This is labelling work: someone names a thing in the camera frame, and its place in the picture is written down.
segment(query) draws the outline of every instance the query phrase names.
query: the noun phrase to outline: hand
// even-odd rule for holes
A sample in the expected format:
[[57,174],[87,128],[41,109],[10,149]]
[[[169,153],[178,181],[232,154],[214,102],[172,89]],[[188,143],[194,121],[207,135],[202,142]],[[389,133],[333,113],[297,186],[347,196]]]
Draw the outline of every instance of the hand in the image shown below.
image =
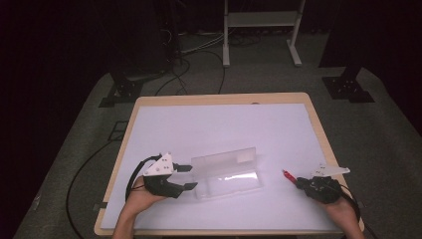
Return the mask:
[[325,210],[335,225],[344,232],[347,239],[364,238],[354,209],[346,199],[340,197],[335,203],[323,204],[319,202],[318,204]]
[[165,197],[163,196],[153,195],[146,190],[142,176],[137,178],[133,184],[129,197],[118,216],[112,238],[133,238],[133,225],[137,214],[164,198]]

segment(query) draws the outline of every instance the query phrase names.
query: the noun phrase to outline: dark background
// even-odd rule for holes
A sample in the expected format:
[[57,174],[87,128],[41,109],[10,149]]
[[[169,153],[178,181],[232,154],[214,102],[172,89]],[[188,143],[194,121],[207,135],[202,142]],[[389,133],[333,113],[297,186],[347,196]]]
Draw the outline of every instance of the dark background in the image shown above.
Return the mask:
[[[164,68],[162,56],[151,62],[134,53],[144,51],[147,37],[160,40],[157,29],[147,26],[165,25],[162,19],[168,12],[157,6],[158,14],[142,11],[151,1],[135,2],[141,3],[132,10],[142,14],[124,12],[124,4],[133,4],[127,0],[0,1],[3,237],[13,236],[31,206],[91,89],[108,72],[108,56],[118,55],[146,72]],[[177,5],[176,16],[180,31],[222,29],[223,1],[182,2],[185,7]],[[296,7],[292,0],[232,1],[231,8],[241,9],[244,3],[251,11]],[[420,133],[421,10],[416,0],[343,0],[341,5],[308,0],[301,26],[301,32],[332,29],[321,66],[343,67],[357,60],[382,80]],[[139,18],[127,17],[130,14],[150,22],[142,25]]]

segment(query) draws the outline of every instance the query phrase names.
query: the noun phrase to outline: transparent container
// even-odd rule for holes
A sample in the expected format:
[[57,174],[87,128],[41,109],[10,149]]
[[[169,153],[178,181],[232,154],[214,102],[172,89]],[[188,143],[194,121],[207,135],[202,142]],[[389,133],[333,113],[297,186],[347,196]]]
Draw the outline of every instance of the transparent container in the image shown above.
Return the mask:
[[254,147],[192,158],[195,194],[214,198],[262,187]]

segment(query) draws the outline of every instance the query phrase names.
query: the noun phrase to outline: gray carpet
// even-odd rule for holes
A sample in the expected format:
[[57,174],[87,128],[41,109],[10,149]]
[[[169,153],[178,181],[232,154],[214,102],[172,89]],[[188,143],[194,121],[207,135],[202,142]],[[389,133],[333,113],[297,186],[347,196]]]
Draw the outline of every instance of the gray carpet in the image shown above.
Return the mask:
[[[357,79],[375,103],[351,104],[332,100],[321,78],[339,76],[343,68],[320,69],[318,63],[327,35],[300,34],[298,52],[303,61],[293,65],[286,46],[288,36],[267,36],[247,48],[231,48],[231,66],[225,71],[221,94],[305,92],[331,144],[337,161],[351,169],[345,176],[348,186],[365,205],[362,218],[379,238],[420,238],[422,235],[422,139],[381,81],[366,70]],[[184,49],[209,39],[182,37]],[[208,49],[221,56],[221,48]],[[189,95],[217,94],[223,77],[221,62],[209,53],[185,58],[191,64],[181,77]],[[181,73],[186,65],[176,66]],[[148,82],[142,96],[153,96],[173,76]],[[63,144],[43,186],[38,207],[30,208],[15,238],[77,238],[66,213],[68,188],[84,162],[107,143],[117,120],[128,120],[133,104],[99,108],[111,88],[109,75],[99,79]],[[168,84],[160,95],[183,94],[180,84]],[[113,142],[86,164],[69,198],[70,212],[84,238],[97,238],[94,224],[96,204],[103,201],[109,176],[119,151]],[[299,236],[339,238],[338,235]]]

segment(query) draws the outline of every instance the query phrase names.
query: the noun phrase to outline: table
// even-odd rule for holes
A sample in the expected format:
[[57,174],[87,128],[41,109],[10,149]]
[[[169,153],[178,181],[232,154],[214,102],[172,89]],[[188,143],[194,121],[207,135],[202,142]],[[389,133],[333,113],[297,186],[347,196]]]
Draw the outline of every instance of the table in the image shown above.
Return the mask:
[[[114,186],[117,185],[117,182],[119,181],[119,177],[129,177],[130,175],[124,175],[124,173],[119,173],[121,170],[121,167],[123,167],[123,165],[125,163],[127,163],[127,159],[130,157],[130,155],[133,153],[133,141],[134,138],[137,138],[137,131],[139,131],[139,123],[136,124],[139,120],[142,120],[142,118],[140,116],[147,116],[145,114],[145,111],[147,111],[148,113],[150,110],[152,110],[153,112],[155,110],[162,110],[159,111],[161,114],[167,113],[168,111],[172,112],[172,111],[178,111],[180,109],[183,109],[184,111],[202,111],[202,114],[207,114],[210,113],[212,111],[219,111],[220,109],[226,109],[229,108],[229,110],[231,112],[233,112],[233,109],[246,109],[248,111],[248,109],[250,109],[252,106],[254,112],[256,112],[257,114],[259,113],[260,110],[260,106],[266,108],[273,108],[273,107],[277,107],[277,106],[283,106],[283,107],[288,107],[292,109],[292,113],[296,110],[299,110],[301,107],[303,107],[305,109],[305,112],[307,113],[304,117],[301,117],[302,120],[304,121],[308,121],[309,125],[310,125],[310,129],[313,132],[313,136],[307,137],[310,140],[310,143],[305,144],[305,146],[308,147],[312,147],[312,143],[316,143],[317,144],[317,150],[316,153],[314,153],[313,155],[311,155],[311,157],[315,157],[315,158],[319,158],[319,160],[317,161],[313,161],[311,162],[311,160],[303,158],[295,158],[295,160],[299,163],[299,165],[295,165],[295,163],[291,163],[291,165],[289,165],[290,168],[286,168],[286,169],[292,169],[295,176],[302,176],[302,177],[307,177],[309,178],[310,176],[306,173],[304,173],[304,171],[308,171],[311,172],[311,168],[313,166],[315,166],[314,164],[316,164],[317,162],[326,162],[326,164],[330,164],[330,165],[334,165],[334,166],[338,166],[336,159],[334,157],[334,154],[329,146],[328,140],[326,138],[326,135],[323,132],[322,126],[317,118],[317,113],[313,107],[313,104],[311,102],[311,99],[309,98],[309,96],[305,93],[274,93],[274,94],[245,94],[245,95],[214,95],[214,96],[178,96],[178,97],[145,97],[145,98],[140,98],[136,101],[136,104],[134,106],[133,109],[133,113],[130,117],[130,121],[128,124],[128,128],[127,128],[127,132],[124,136],[119,154],[117,156],[117,160],[107,187],[107,190],[105,192],[105,198],[104,198],[104,202],[108,203],[108,206],[110,206],[110,204],[112,203],[112,193],[113,190],[117,190],[114,189]],[[190,115],[188,117],[189,119],[191,118],[195,118],[195,115]],[[148,127],[155,127],[155,128],[159,128],[161,127],[164,123],[165,123],[165,119],[167,118],[162,118],[162,120],[157,121],[156,119],[150,119],[151,123],[156,123],[156,125],[151,125]],[[195,122],[194,121],[186,121],[186,125],[188,125],[188,127],[194,127]],[[189,128],[186,129],[180,129],[178,127],[176,127],[174,129],[174,133],[181,133],[181,132],[185,132],[185,131],[189,131]],[[272,134],[271,131],[267,131],[266,132],[267,135]],[[233,140],[233,138],[230,135],[227,135],[228,140]],[[185,137],[181,137],[181,141],[183,140],[188,140]],[[166,143],[166,145],[170,145],[177,142],[173,141],[169,141]],[[257,146],[257,150],[260,151],[260,153],[258,153],[258,155],[261,154],[261,164],[266,164],[267,162],[273,163],[273,161],[265,161],[263,159],[265,159],[265,154],[266,151],[268,150],[272,150],[272,148],[275,148],[276,146],[273,146],[272,143],[274,142],[270,142],[270,144],[266,144],[264,146]],[[153,144],[149,144],[147,145],[146,142],[141,143],[140,145],[142,145],[143,147],[146,147],[148,149],[154,147]],[[186,151],[189,150],[194,150],[192,148],[182,148],[181,150],[179,150],[178,148],[176,148],[176,151],[172,154],[173,155],[177,155],[177,154],[181,154],[181,153],[186,153]],[[285,150],[289,150],[289,148],[295,148],[294,146],[290,146],[290,145],[286,145],[285,146]],[[314,149],[308,148],[307,150],[302,150],[302,152],[304,153],[305,157],[310,157],[309,155],[307,155],[308,151],[313,151]],[[301,160],[304,161],[309,161],[310,163],[305,163],[303,164],[301,162]],[[284,159],[284,164],[288,165],[289,161]],[[219,200],[210,200],[210,201],[203,201],[203,202],[198,202],[195,200],[192,200],[192,198],[190,197],[190,195],[186,192],[182,193],[181,198],[179,199],[174,199],[171,201],[171,199],[167,199],[164,200],[162,202],[165,203],[161,203],[160,205],[153,205],[153,208],[151,207],[150,209],[148,209],[147,211],[145,211],[142,215],[141,215],[141,219],[140,219],[140,226],[138,229],[135,230],[135,234],[138,235],[274,235],[274,234],[315,234],[315,233],[339,233],[340,230],[337,229],[336,227],[329,225],[330,221],[329,219],[327,219],[327,217],[324,215],[323,212],[319,211],[320,208],[318,208],[318,206],[316,206],[315,204],[313,204],[309,199],[307,199],[304,195],[304,193],[302,191],[298,191],[295,189],[295,187],[291,184],[289,184],[289,182],[287,180],[285,180],[284,178],[282,178],[282,174],[281,174],[281,168],[279,168],[279,166],[272,166],[270,169],[268,167],[262,167],[262,169],[264,168],[264,170],[262,170],[262,172],[264,171],[263,174],[263,182],[265,185],[265,189],[262,191],[263,193],[265,193],[265,197],[269,196],[269,201],[262,201],[262,194],[260,194],[261,192],[255,193],[255,194],[247,194],[247,195],[239,195],[238,197],[233,197],[233,198],[229,198],[229,199],[223,199],[221,201]],[[342,175],[338,175],[335,177],[341,184],[346,186],[346,183],[344,181],[344,178],[342,177]],[[278,199],[275,196],[272,196],[274,193],[276,193],[275,195],[277,195],[277,197],[280,196],[281,200],[284,201],[283,206],[280,206]],[[257,208],[252,208],[251,210],[253,211],[254,216],[257,215],[257,217],[260,217],[262,215],[259,215],[261,212],[266,212],[266,215],[264,215],[264,218],[261,218],[262,221],[264,221],[264,225],[258,225],[255,226],[255,224],[257,224],[254,221],[251,221],[250,225],[248,226],[248,229],[244,228],[243,226],[246,224],[248,225],[248,216],[251,220],[254,220],[250,215],[248,215],[248,210],[245,210],[245,208],[242,209],[242,205],[247,205],[248,204],[248,200],[250,200],[250,198],[258,198],[258,201],[254,201],[255,205],[259,205],[257,206]],[[301,207],[297,207],[296,206],[288,206],[290,201],[292,200],[292,198],[294,199],[294,201],[292,203],[301,203]],[[237,201],[242,201],[241,204],[233,204],[233,201],[235,200],[235,202]],[[218,211],[218,210],[208,210],[207,208],[205,208],[204,210],[204,206],[208,206],[208,205],[212,205],[215,206],[216,204],[224,204],[225,202],[227,202],[227,205],[229,206],[228,208],[223,208],[224,210],[222,212],[214,212],[214,211]],[[167,212],[169,211],[175,211],[175,215],[171,215],[170,213],[170,217],[172,218],[177,218],[176,220],[167,220],[168,218],[166,217],[168,214]],[[291,218],[286,218],[287,222],[286,224],[274,224],[273,222],[275,220],[272,220],[274,217],[277,217],[278,219],[280,219],[281,221],[283,221],[283,217],[280,217],[279,215],[271,215],[271,212],[277,212],[278,210],[285,210],[286,213],[288,215],[290,215],[289,217]],[[181,214],[180,212],[182,211],[188,211],[189,213],[196,213],[196,212],[200,212],[199,214],[193,214],[194,216],[189,216],[189,215],[185,215]],[[219,217],[224,215],[224,217],[226,218],[230,218],[231,216],[237,216],[237,214],[239,215],[245,215],[244,218],[242,218],[242,222],[241,223],[226,223],[224,222],[224,218],[222,218],[224,223],[219,223],[217,222],[215,225],[215,228],[213,223],[215,223],[211,220],[213,217]],[[295,220],[291,220],[291,219],[295,219],[296,216],[298,216],[299,218],[304,218],[304,215],[306,216],[306,218],[316,218],[311,220],[311,224],[316,223],[317,225],[312,225],[311,228],[315,228],[315,230],[309,230],[306,229],[304,230],[304,228],[302,228],[301,226],[297,226],[297,225],[290,225],[289,221],[295,221]],[[97,220],[97,223],[95,225],[95,231],[98,235],[111,235],[112,234],[112,228],[106,228],[106,227],[102,227],[102,223],[104,223],[104,220],[106,218],[106,210],[104,208],[101,209],[100,213],[99,213],[99,217]],[[159,225],[160,223],[166,223],[165,221],[168,221],[166,225],[164,225],[165,229],[160,228],[161,225]]]
[[229,0],[224,2],[224,43],[223,43],[223,66],[230,66],[229,56],[229,28],[230,27],[278,27],[293,26],[292,39],[287,40],[289,51],[296,67],[302,65],[302,61],[296,50],[296,38],[301,25],[306,0],[301,0],[298,11],[285,12],[238,12],[230,13]]

